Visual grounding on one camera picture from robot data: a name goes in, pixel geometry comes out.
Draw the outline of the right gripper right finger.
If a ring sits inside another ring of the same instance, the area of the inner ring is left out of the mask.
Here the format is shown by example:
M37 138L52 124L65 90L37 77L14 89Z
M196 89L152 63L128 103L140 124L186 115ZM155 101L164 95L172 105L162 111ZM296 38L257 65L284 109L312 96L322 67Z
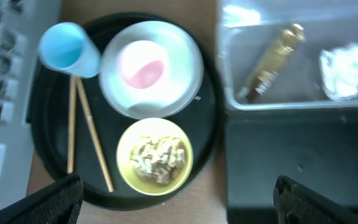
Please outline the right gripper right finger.
M358 224L358 214L281 175L273 191L278 224Z

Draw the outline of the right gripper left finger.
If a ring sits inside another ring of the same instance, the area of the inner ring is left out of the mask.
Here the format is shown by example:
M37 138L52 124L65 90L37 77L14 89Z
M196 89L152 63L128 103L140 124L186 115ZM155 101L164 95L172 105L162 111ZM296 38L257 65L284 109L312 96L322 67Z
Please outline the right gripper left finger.
M76 224L83 198L83 181L69 174L0 210L0 224Z

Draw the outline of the wooden chopstick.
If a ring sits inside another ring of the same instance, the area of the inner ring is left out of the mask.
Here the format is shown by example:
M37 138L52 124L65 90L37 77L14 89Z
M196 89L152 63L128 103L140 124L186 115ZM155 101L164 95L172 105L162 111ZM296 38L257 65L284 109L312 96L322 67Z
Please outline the wooden chopstick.
M69 91L69 107L68 107L68 157L67 157L68 174L71 174L74 169L75 119L76 119L76 77L71 76L70 91Z
M103 149L102 149L100 141L99 141L99 137L98 137L98 134L97 134L97 131L96 131L96 127L94 125L93 116L91 114L91 110L90 110L90 106L89 106L89 103L88 103L88 99L86 97L86 92L85 92L85 88L83 86L83 82L81 81L80 78L75 78L75 79L76 79L76 81L75 81L76 87L78 89L78 94L79 94L79 97L80 97L83 112L85 114L85 119L86 119L86 122L87 122L87 125L88 125L89 133L91 135L91 139L92 139L95 151L96 151L96 155L98 157L98 161L99 161L102 173L103 173L103 177L105 179L108 191L113 192L114 187L113 187L112 180L111 180L111 177L110 177L110 174L109 174L109 170L108 170L106 160L104 158Z

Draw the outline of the yellow bowl with scraps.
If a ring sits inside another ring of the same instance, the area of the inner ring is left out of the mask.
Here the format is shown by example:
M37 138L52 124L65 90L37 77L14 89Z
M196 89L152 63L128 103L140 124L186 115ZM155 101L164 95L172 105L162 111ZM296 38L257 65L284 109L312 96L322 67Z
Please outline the yellow bowl with scraps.
M186 133L162 118L129 126L116 150L117 168L126 184L144 195L167 195L179 189L193 167L193 147Z

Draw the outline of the white tissue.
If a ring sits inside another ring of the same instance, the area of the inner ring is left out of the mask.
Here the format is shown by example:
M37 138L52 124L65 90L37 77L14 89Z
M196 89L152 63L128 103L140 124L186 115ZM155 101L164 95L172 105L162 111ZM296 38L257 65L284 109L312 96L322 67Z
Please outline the white tissue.
M322 89L333 101L358 97L358 43L349 43L319 55Z

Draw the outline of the gold coffee sachet wrapper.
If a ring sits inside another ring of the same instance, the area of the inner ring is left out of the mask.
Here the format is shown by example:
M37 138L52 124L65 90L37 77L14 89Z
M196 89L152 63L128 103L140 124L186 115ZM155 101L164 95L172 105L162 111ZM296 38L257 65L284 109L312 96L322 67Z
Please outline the gold coffee sachet wrapper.
M249 81L238 96L247 102L253 102L263 95L278 76L299 43L305 40L304 28L300 24L291 24L283 29L273 44L263 54L252 72Z

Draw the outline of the blue plastic cup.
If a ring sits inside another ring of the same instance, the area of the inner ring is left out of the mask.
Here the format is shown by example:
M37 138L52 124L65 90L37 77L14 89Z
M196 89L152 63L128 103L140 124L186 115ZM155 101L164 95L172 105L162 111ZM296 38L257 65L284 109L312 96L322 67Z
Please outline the blue plastic cup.
M43 34L39 57L47 68L81 78L100 71L100 51L82 26L72 22L55 24Z

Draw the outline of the pink plastic cup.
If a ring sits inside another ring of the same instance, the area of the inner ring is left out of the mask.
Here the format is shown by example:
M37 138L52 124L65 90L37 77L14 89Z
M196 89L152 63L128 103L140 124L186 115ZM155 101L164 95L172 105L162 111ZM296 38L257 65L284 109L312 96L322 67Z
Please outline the pink plastic cup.
M146 89L168 73L168 53L162 46L150 40L131 42L119 53L118 69L121 78L129 86Z

